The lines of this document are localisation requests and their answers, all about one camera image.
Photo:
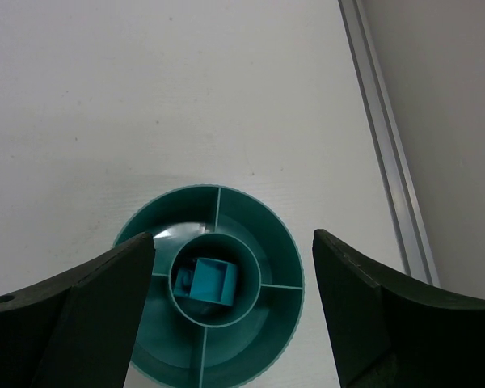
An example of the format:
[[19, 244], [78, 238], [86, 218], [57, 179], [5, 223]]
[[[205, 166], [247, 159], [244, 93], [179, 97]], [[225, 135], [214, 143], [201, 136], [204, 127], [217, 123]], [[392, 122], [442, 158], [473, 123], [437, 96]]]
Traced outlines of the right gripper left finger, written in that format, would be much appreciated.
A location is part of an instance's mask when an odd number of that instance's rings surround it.
[[154, 262], [148, 233], [0, 296], [0, 387], [122, 387]]

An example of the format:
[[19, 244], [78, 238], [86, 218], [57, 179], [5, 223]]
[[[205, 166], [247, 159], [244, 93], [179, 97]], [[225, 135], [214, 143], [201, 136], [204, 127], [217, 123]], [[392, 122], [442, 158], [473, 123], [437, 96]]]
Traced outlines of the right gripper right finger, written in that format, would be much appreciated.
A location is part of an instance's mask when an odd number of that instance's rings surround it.
[[446, 291], [314, 232], [342, 387], [485, 387], [485, 300]]

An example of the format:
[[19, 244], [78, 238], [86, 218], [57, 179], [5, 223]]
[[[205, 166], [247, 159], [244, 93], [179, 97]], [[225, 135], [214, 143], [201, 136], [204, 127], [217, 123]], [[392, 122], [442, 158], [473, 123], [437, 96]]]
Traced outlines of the teal lego brick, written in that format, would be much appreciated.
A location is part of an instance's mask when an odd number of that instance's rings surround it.
[[235, 264], [200, 257], [178, 267], [172, 293], [175, 297], [232, 306], [237, 281]]

